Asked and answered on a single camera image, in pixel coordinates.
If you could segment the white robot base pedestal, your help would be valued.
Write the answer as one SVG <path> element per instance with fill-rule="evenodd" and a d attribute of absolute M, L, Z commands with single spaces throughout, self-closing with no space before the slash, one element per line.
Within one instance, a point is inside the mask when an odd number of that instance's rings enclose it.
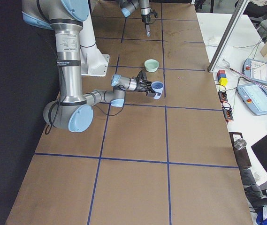
<path fill-rule="evenodd" d="M 83 3 L 83 29 L 79 33 L 81 75 L 83 76 L 106 76 L 110 56 L 102 54 L 97 48 L 94 35 L 90 8 L 87 0 L 80 0 Z"/>

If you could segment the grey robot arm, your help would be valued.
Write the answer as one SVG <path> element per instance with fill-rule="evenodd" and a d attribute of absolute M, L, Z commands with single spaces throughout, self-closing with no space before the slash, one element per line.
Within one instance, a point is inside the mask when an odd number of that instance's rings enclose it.
<path fill-rule="evenodd" d="M 55 32 L 60 95 L 44 108 L 46 134 L 53 127 L 85 131 L 93 120 L 94 105 L 123 108 L 127 92 L 161 97 L 163 84 L 149 81 L 144 71 L 132 78 L 113 75 L 112 90 L 83 93 L 82 76 L 105 76 L 110 58 L 97 48 L 88 1 L 24 0 L 22 14 L 27 24 Z"/>
<path fill-rule="evenodd" d="M 116 0 L 122 14 L 129 17 L 133 12 L 140 9 L 141 20 L 145 26 L 147 37 L 150 37 L 151 16 L 158 18 L 158 12 L 151 8 L 149 0 Z"/>

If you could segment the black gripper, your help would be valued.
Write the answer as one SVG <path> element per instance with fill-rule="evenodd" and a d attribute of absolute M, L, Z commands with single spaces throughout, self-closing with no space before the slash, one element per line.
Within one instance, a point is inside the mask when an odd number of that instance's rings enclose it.
<path fill-rule="evenodd" d="M 151 16 L 154 15 L 155 18 L 158 17 L 158 12 L 151 8 L 142 8 L 141 9 L 141 18 L 142 22 L 145 24 L 145 31 L 147 37 L 150 37 L 150 21 Z"/>
<path fill-rule="evenodd" d="M 141 70 L 137 77 L 135 78 L 137 82 L 137 87 L 135 88 L 135 91 L 138 92 L 145 92 L 148 97 L 151 98 L 160 98 L 161 93 L 158 92 L 152 92 L 151 84 L 152 82 L 147 80 L 147 75 L 145 70 Z"/>

